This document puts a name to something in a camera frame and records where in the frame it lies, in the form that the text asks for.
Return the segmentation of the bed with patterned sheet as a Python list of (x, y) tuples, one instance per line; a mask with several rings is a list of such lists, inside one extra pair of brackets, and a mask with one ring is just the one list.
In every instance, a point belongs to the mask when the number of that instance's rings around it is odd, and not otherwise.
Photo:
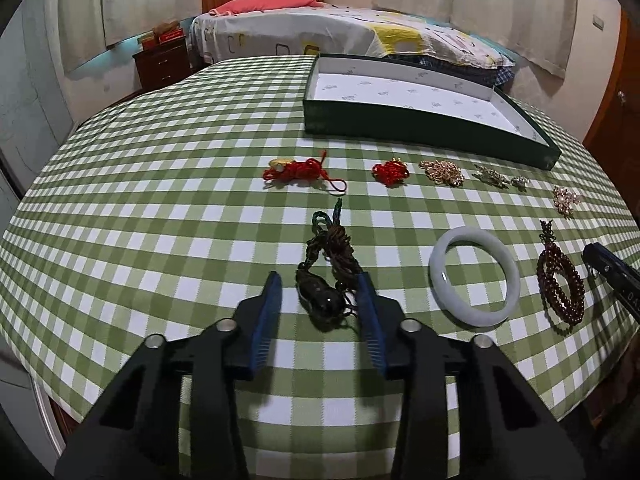
[(248, 56), (319, 53), (387, 58), (487, 87), (513, 79), (515, 62), (485, 39), (420, 16), (341, 6), (204, 13), (191, 23), (192, 50), (207, 64)]

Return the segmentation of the silver rhinestone brooch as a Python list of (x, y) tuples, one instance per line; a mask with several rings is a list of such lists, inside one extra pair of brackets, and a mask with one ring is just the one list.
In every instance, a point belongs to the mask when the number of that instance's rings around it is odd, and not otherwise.
[(474, 177), (476, 177), (478, 180), (494, 186), (495, 188), (509, 187), (509, 179), (503, 174), (500, 174), (500, 172), (498, 172), (497, 170), (482, 165), (475, 165), (475, 168), (476, 173), (474, 174)]

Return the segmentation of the pale jade bangle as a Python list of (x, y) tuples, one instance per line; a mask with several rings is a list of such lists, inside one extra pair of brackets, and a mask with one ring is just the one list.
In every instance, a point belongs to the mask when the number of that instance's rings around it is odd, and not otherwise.
[[(454, 290), (446, 273), (446, 252), (450, 245), (469, 242), (480, 246), (499, 263), (506, 277), (506, 296), (499, 311), (477, 310), (465, 302)], [(498, 237), (472, 226), (460, 226), (447, 231), (434, 245), (430, 263), (430, 277), (438, 304), (458, 321), (473, 327), (491, 327), (505, 321), (520, 301), (521, 275), (506, 245)]]

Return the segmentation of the red cord gold pendant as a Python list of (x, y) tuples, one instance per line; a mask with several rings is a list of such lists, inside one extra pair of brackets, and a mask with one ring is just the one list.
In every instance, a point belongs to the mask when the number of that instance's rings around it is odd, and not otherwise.
[(305, 160), (296, 159), (273, 159), (270, 160), (268, 168), (262, 172), (262, 180), (265, 182), (282, 182), (288, 183), (292, 181), (305, 182), (326, 182), (333, 191), (337, 193), (346, 193), (348, 184), (344, 179), (331, 178), (328, 170), (324, 168), (326, 155), (323, 151), (319, 158), (307, 158)]

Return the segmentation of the small silver earring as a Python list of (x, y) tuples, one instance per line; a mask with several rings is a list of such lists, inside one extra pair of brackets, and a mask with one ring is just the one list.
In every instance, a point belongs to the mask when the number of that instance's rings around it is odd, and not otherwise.
[(526, 179), (526, 177), (512, 177), (510, 183), (514, 186), (514, 188), (517, 188), (521, 192), (527, 191), (528, 180)]

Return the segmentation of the red boxes on nightstand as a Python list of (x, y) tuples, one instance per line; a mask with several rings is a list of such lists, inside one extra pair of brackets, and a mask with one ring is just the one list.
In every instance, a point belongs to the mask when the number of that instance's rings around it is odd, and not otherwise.
[(155, 26), (150, 32), (138, 38), (138, 44), (143, 50), (151, 50), (167, 41), (184, 36), (184, 31), (178, 21), (163, 22)]

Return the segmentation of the wall light switch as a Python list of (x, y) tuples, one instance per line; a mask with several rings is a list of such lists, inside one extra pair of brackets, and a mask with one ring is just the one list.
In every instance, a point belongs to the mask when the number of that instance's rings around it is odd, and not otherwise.
[(604, 29), (604, 21), (602, 20), (602, 18), (599, 18), (596, 14), (593, 14), (592, 16), (592, 24), (594, 27), (597, 27), (597, 29), (600, 29), (600, 30)]

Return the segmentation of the brown wooden door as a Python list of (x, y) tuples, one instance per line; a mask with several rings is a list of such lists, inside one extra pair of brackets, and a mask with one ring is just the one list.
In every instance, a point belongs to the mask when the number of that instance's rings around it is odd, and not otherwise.
[(612, 73), (584, 145), (631, 210), (639, 208), (639, 133), (639, 26), (622, 11)]

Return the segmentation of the green checkered tablecloth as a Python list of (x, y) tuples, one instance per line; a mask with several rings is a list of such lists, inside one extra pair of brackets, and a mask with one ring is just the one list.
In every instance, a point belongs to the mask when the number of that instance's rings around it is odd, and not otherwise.
[[(384, 296), (444, 336), (471, 332), (439, 309), (428, 259), (458, 226), (491, 232), (521, 273), (515, 312), (489, 335), (556, 417), (605, 378), (638, 324), (604, 281), (585, 278), (574, 330), (550, 321), (538, 292), (540, 225), (551, 220), (574, 262), (599, 242), (630, 264), (639, 230), (589, 152), (541, 110), (529, 115), (559, 145), (550, 171), (497, 162), (527, 191), (474, 177), (480, 159), (451, 153), (461, 188), (437, 185), (419, 162), (430, 148), (304, 133), (311, 59), (232, 60), (88, 119), (53, 155), (1, 239), (1, 336), (46, 393), (82, 419), (142, 338), (180, 339), (229, 316), (270, 272), (283, 282), (279, 333), (254, 382), (238, 385), (248, 469), (261, 479), (385, 478), (392, 466), (401, 386), (371, 366), (353, 327), (319, 332), (300, 306), (294, 274), (311, 218), (335, 200), (321, 185), (266, 185), (275, 158), (326, 151), (348, 184), (343, 224)], [(399, 158), (410, 172), (386, 188), (372, 177)], [(582, 201), (565, 219), (552, 190)]]

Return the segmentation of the left white curtain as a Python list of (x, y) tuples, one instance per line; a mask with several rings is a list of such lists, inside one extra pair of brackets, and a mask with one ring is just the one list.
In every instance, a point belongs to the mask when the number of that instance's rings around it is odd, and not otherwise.
[(122, 40), (200, 9), (200, 0), (58, 0), (62, 66), (72, 72)]

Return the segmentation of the pink pearl brooch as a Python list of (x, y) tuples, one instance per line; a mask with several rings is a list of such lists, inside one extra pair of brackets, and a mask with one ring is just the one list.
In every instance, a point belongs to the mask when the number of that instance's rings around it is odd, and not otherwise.
[(575, 207), (582, 201), (580, 196), (570, 188), (557, 185), (553, 188), (552, 194), (556, 211), (565, 219), (573, 218)]

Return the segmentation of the dark green jewelry tray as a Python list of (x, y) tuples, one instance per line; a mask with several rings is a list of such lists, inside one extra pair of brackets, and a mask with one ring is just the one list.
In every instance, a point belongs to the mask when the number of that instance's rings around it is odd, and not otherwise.
[(405, 142), (552, 169), (560, 148), (501, 90), (437, 70), (319, 54), (303, 97), (312, 136)]

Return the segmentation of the red bead gold charm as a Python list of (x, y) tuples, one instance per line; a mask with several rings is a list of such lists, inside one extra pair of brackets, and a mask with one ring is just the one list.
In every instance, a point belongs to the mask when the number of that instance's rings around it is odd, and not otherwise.
[(371, 174), (378, 183), (382, 183), (386, 188), (402, 185), (410, 177), (407, 165), (396, 157), (375, 164), (371, 169)]

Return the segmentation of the gold chain jewelry pile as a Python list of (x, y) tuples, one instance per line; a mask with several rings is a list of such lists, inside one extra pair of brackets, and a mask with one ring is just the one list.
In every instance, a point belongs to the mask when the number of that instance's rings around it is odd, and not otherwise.
[(422, 160), (419, 167), (424, 174), (434, 183), (460, 188), (464, 183), (464, 177), (460, 168), (449, 160), (434, 159)]

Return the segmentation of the dark wooden nightstand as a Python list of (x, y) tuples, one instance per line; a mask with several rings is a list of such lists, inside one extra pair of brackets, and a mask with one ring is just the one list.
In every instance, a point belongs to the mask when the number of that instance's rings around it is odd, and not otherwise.
[(185, 36), (136, 53), (134, 62), (144, 92), (168, 87), (192, 74)]

